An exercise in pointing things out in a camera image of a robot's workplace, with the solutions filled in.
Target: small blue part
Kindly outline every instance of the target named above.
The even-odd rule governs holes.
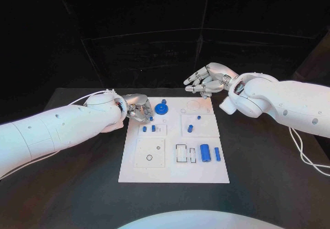
[[[159,115],[164,115],[169,111],[169,107],[166,105],[166,100],[163,99],[161,103],[156,105],[154,107],[154,112],[159,114]]]
[[[207,144],[200,145],[200,154],[202,154],[202,161],[209,162],[210,161],[210,149]]]
[[[218,147],[215,147],[215,157],[216,157],[216,161],[222,161]]]
[[[189,125],[187,132],[190,133],[193,131],[193,125]]]

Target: white cable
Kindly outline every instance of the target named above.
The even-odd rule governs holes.
[[[98,94],[98,93],[102,93],[102,92],[107,92],[107,91],[98,91],[98,92],[94,92],[88,95],[85,95],[84,97],[81,97],[79,99],[76,99],[69,105],[72,105],[73,103],[76,103],[81,99],[86,98],[86,97],[91,97],[92,95]],[[0,177],[0,180],[4,179],[10,174],[13,174],[16,171],[19,171],[24,166],[33,164],[35,162],[46,159],[48,157],[53,156],[59,151],[56,151],[55,153],[52,153],[50,155],[48,155],[46,157],[35,160],[35,161],[30,161],[27,164],[24,164],[22,167],[19,167],[14,171],[12,171],[7,175],[4,175],[3,177]]]
[[[324,173],[324,172],[317,168],[317,167],[330,168],[330,166],[326,166],[326,165],[316,165],[316,164],[311,162],[310,158],[308,158],[308,157],[305,156],[305,154],[303,153],[303,140],[301,140],[300,134],[297,133],[297,131],[295,131],[294,128],[290,127],[288,130],[290,130],[290,134],[291,134],[291,137],[293,137],[295,146],[297,146],[298,151],[300,151],[300,157],[301,157],[303,162],[304,162],[305,164],[311,165],[311,166],[316,168],[316,170],[317,170],[321,174],[324,174],[326,176],[330,177],[330,174]],[[295,139],[294,139],[294,135],[293,135],[293,131],[291,131],[291,130],[294,131],[295,135],[298,136],[298,139],[300,139],[300,146],[298,146],[298,143],[297,143],[297,141],[295,141]]]

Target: white board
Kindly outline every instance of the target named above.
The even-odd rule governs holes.
[[[164,115],[154,114],[147,124],[130,119],[118,182],[229,183],[210,99],[150,97],[153,109],[163,99],[169,106]],[[209,145],[210,162],[202,162],[202,144]],[[177,151],[177,145],[186,145],[186,152],[182,146]],[[216,161],[215,147],[219,148],[220,161]]]

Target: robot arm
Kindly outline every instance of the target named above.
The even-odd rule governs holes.
[[[153,111],[146,95],[121,97],[114,90],[102,92],[91,94],[84,106],[69,104],[0,125],[0,179],[99,133],[122,128],[125,116],[148,121]]]
[[[310,134],[330,138],[330,88],[295,81],[280,82],[262,73],[238,75],[226,66],[210,63],[183,82],[186,91],[203,98],[228,90],[219,107],[228,114],[239,110],[249,117],[268,113],[275,121]]]

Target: robotic hand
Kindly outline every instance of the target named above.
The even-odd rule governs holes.
[[[84,106],[73,103],[86,98]],[[0,125],[0,179],[99,133],[122,128],[124,118],[148,122],[153,116],[144,94],[120,96],[101,91],[68,106]]]
[[[256,118],[268,113],[275,121],[310,134],[330,138],[330,88],[295,81],[280,82],[262,73],[236,74],[219,63],[206,67],[184,80],[186,91],[212,93],[228,90],[219,107],[228,114],[239,110]]]

